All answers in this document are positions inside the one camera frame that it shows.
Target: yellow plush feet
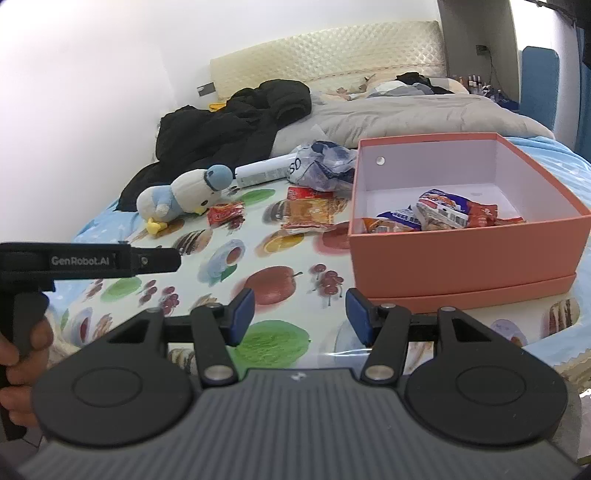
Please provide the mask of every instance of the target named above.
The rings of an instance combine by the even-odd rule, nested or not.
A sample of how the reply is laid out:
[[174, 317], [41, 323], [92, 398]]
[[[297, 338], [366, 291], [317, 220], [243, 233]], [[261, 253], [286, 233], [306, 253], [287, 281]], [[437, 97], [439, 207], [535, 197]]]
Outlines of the yellow plush feet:
[[164, 222], [155, 222], [153, 218], [148, 218], [146, 222], [146, 231], [150, 235], [156, 235], [160, 230], [164, 230], [168, 226]]

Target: blue bedsheet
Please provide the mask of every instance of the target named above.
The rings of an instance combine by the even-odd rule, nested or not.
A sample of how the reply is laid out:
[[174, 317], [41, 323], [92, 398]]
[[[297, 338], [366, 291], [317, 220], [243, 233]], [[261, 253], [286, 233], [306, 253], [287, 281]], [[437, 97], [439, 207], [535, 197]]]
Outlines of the blue bedsheet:
[[[137, 212], [118, 212], [117, 200], [88, 222], [72, 239], [77, 244], [115, 244], [124, 242], [141, 225]], [[61, 318], [70, 303], [78, 298], [91, 280], [56, 281], [55, 292], [49, 292], [50, 309], [55, 318]]]
[[[544, 137], [514, 138], [513, 144], [537, 160], [591, 208], [591, 165], [561, 143]], [[116, 202], [91, 220], [73, 239], [77, 243], [116, 243], [126, 240], [142, 225], [139, 214], [116, 212]], [[61, 318], [70, 304], [89, 285], [90, 280], [56, 282], [50, 293], [50, 309], [54, 318]], [[587, 245], [577, 269], [573, 286], [580, 301], [580, 321], [573, 327], [525, 347], [533, 355], [557, 365], [563, 358], [574, 358], [591, 346], [591, 245]]]

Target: pink box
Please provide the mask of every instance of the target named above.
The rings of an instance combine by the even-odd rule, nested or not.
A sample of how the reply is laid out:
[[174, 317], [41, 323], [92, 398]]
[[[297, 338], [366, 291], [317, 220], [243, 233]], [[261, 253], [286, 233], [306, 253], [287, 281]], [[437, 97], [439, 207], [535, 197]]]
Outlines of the pink box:
[[[499, 206], [519, 225], [362, 233], [363, 217], [416, 203], [437, 188]], [[432, 134], [359, 142], [349, 241], [355, 284], [374, 303], [415, 313], [565, 293], [591, 229], [590, 210], [500, 135]]]

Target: red snack packet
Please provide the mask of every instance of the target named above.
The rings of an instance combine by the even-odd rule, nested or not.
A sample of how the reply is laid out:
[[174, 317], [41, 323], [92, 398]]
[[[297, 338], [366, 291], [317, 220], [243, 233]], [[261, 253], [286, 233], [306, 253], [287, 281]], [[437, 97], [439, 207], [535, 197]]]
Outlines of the red snack packet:
[[207, 211], [207, 220], [209, 225], [215, 227], [220, 226], [230, 220], [242, 216], [244, 211], [244, 203], [218, 203]]
[[499, 207], [468, 201], [468, 224], [466, 228], [494, 226]]
[[289, 187], [287, 189], [288, 200], [331, 199], [333, 192], [317, 192], [308, 187]]
[[517, 223], [525, 223], [522, 217], [515, 217], [515, 218], [497, 218], [495, 220], [495, 226], [498, 225], [515, 225]]

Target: wall outlet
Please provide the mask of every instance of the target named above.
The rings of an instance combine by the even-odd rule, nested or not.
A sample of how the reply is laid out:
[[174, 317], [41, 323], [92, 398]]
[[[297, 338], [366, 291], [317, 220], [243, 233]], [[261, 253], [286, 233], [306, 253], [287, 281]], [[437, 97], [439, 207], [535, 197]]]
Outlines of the wall outlet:
[[213, 93], [215, 91], [216, 91], [216, 87], [213, 84], [213, 82], [207, 83], [205, 85], [201, 85], [200, 87], [197, 87], [197, 92], [199, 93], [200, 97], [202, 97], [204, 95], [209, 95], [210, 93]]
[[486, 45], [477, 45], [476, 46], [476, 55], [486, 55], [487, 52], [490, 52]]

